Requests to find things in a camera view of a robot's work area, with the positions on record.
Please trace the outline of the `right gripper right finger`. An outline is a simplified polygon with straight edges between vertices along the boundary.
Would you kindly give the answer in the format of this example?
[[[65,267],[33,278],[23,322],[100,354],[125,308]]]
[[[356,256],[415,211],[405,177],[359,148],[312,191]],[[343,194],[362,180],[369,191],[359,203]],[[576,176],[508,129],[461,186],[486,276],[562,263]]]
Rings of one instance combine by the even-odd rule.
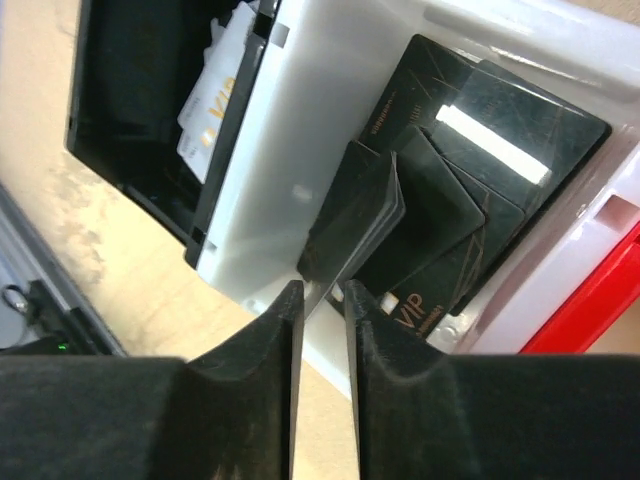
[[[345,321],[363,479],[635,479],[634,355],[455,355],[357,281]]]

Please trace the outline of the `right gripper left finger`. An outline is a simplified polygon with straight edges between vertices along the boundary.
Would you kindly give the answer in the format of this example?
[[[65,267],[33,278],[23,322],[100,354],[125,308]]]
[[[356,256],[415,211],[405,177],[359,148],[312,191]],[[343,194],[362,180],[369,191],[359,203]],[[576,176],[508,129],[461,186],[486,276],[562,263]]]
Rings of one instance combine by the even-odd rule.
[[[288,479],[304,289],[192,361],[1,357],[5,479]]]

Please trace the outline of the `dark grey card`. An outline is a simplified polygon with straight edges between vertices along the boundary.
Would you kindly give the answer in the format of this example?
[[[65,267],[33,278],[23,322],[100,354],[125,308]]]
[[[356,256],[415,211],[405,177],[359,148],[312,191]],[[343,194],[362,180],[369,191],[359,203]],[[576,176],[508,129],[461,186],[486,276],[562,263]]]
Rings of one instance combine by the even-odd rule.
[[[396,153],[347,145],[298,262],[320,292],[354,278],[404,216]]]

